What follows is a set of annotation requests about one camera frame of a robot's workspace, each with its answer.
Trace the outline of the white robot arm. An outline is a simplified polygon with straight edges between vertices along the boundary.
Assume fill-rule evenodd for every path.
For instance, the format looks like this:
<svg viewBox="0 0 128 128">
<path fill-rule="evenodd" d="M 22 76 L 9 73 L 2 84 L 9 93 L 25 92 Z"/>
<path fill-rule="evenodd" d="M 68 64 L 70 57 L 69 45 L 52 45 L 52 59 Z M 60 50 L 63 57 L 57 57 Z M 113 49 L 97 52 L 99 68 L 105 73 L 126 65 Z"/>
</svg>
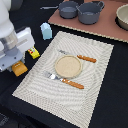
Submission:
<svg viewBox="0 0 128 128">
<path fill-rule="evenodd" d="M 9 12 L 18 10 L 22 3 L 23 0 L 0 0 L 0 72 L 24 61 L 23 54 L 35 44 L 31 29 L 16 32 L 9 18 Z"/>
</svg>

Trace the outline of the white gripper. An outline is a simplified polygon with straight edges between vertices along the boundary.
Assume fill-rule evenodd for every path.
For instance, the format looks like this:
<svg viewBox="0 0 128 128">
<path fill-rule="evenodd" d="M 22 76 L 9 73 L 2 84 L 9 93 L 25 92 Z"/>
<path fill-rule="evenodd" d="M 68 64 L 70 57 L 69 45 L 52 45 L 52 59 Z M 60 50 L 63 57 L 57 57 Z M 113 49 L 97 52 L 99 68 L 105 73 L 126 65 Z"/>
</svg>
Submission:
<svg viewBox="0 0 128 128">
<path fill-rule="evenodd" d="M 35 42 L 31 35 L 31 29 L 26 27 L 16 33 L 13 31 L 9 36 L 0 39 L 0 72 L 11 69 L 18 61 L 24 61 L 23 54 L 34 46 Z"/>
</svg>

